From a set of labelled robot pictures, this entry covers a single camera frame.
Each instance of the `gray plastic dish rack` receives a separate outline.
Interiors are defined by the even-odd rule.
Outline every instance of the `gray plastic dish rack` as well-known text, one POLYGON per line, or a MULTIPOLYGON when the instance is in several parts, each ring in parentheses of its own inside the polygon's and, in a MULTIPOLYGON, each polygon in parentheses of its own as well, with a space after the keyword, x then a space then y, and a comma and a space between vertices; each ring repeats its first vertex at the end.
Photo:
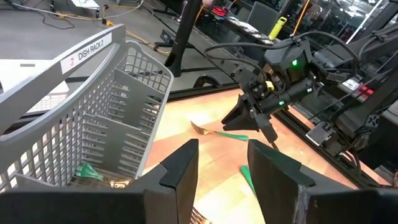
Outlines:
POLYGON ((126 41, 125 33, 123 25, 106 29, 0 95, 1 134, 93 56, 109 49, 101 65, 66 100, 0 136, 0 192, 24 185, 99 187, 75 176, 82 162, 114 180, 142 174, 173 75, 138 43, 126 41))

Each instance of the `fork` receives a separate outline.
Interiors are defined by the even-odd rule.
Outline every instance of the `fork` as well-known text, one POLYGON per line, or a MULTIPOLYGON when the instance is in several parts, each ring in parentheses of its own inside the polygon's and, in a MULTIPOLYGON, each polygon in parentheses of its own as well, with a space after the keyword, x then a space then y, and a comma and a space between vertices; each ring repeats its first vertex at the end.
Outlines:
POLYGON ((221 131, 210 131, 204 128, 201 128, 197 125, 195 125, 192 121, 191 121, 191 126, 194 128, 194 130, 199 133, 199 134, 210 134, 210 133, 216 133, 222 136, 226 136, 229 138, 233 138, 233 139, 238 139, 238 140, 242 140, 242 141, 247 141, 249 140, 249 137, 246 135, 242 135, 242 134, 228 134, 228 133, 224 133, 221 131))
POLYGON ((211 224, 211 222, 193 207, 190 224, 211 224))

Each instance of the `wooden tabletop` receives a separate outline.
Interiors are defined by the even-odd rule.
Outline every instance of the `wooden tabletop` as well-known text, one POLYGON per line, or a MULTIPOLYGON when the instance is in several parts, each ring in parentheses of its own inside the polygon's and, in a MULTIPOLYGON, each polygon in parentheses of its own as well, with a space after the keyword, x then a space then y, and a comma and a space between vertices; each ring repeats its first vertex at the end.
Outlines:
MULTIPOLYGON (((240 166, 248 163, 248 143, 216 134, 202 136, 190 126, 190 121, 193 121, 203 128, 222 131, 221 120, 236 104, 239 94, 241 90, 231 90, 167 104, 146 164, 145 172, 189 139, 199 139, 199 175, 195 208, 216 224, 264 223, 257 199, 239 171, 240 166)), ((293 109, 290 112, 307 126, 312 126, 293 109)), ((275 118, 272 118, 271 122, 279 136, 275 143, 281 152, 331 179, 356 189, 354 184, 281 122, 275 118)), ((262 133, 256 131, 231 133, 245 134, 251 139, 268 143, 262 133)), ((362 168, 379 183, 386 184, 365 165, 362 165, 362 168)))

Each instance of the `gray floor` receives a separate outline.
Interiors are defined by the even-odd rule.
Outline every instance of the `gray floor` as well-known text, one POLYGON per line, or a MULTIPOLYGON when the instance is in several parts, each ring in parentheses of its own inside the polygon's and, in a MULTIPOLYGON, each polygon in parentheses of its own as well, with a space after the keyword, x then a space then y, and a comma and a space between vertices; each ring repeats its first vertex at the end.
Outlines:
MULTIPOLYGON (((115 2, 108 0, 96 0, 96 2, 101 6, 101 8, 104 4, 116 4, 115 2)), ((49 3, 49 0, 43 0, 41 2, 40 0, 31 0, 26 4, 26 6, 33 7, 36 5, 36 8, 48 9, 49 3)), ((80 15, 93 13, 93 11, 85 11, 75 7, 73 3, 68 0, 67 2, 55 1, 55 3, 57 9, 65 13, 70 11, 80 15)), ((134 3, 129 3, 128 1, 122 2, 122 5, 135 6, 134 3)), ((159 37, 160 33, 162 32, 162 29, 167 29, 167 27, 146 9, 151 9, 153 7, 163 9, 163 6, 154 0, 146 0, 144 7, 145 8, 140 8, 124 16, 116 17, 112 19, 112 22, 115 24, 125 24, 127 30, 139 35, 149 42, 154 43, 161 41, 159 37)), ((126 11, 128 11, 128 9, 112 7, 106 11, 106 15, 111 16, 126 11)), ((52 19, 48 15, 45 16, 45 21, 52 25, 58 27, 70 26, 65 21, 58 21, 52 19)), ((164 15, 158 15, 158 17, 161 18, 173 30, 178 29, 179 23, 176 20, 164 15)), ((0 58, 3 59, 53 59, 70 47, 105 28, 100 21, 94 22, 68 19, 75 26, 75 28, 60 30, 43 24, 42 17, 39 14, 22 11, 1 11, 0 20, 2 21, 0 25, 0 58)), ((194 29, 191 33, 189 41, 200 51, 203 51, 205 48, 214 44, 214 42, 212 42, 196 29, 194 29)), ((155 57, 160 62, 165 61, 166 56, 158 54, 144 45, 142 48, 145 50, 145 52, 155 57)), ((224 56, 227 55, 224 51, 215 51, 213 54, 224 56)), ((100 64, 103 57, 104 54, 91 59, 90 62, 83 67, 84 69, 79 69, 79 71, 74 73, 72 76, 81 77, 90 75, 96 66, 100 64)), ((212 66, 213 65, 207 59, 203 58, 203 56, 194 49, 186 49, 182 61, 183 68, 212 66)), ((222 65, 222 67, 227 71, 227 73, 230 73, 236 66, 232 63, 225 63, 222 65)), ((219 70, 183 73, 181 77, 175 79, 172 89, 182 90, 191 88, 196 78, 203 74, 213 75, 221 83, 232 82, 230 77, 219 70)))

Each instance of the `yellow bottle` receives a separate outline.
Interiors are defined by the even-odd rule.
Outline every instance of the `yellow bottle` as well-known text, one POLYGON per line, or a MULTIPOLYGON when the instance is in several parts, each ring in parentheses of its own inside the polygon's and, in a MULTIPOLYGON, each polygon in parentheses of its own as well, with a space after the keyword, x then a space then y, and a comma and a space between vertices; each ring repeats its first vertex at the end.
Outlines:
POLYGON ((270 40, 275 40, 276 39, 276 37, 279 34, 279 31, 282 29, 282 26, 285 24, 285 22, 287 22, 287 19, 285 17, 281 17, 281 18, 278 19, 278 21, 276 22, 274 28, 272 28, 272 31, 269 34, 270 40))

